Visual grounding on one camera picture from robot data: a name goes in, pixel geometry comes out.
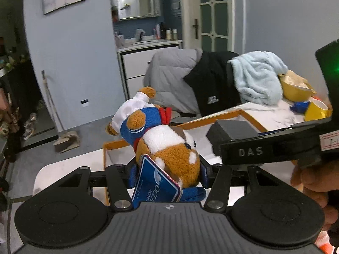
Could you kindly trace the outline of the person's right hand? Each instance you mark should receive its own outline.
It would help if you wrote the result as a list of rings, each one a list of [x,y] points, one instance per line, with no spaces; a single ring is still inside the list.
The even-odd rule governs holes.
[[[338,190],[338,161],[305,169],[296,164],[290,184],[293,187],[303,185],[303,193],[317,202],[324,211],[325,223],[322,230],[330,230],[338,220],[338,210],[329,205],[328,196],[328,192]]]

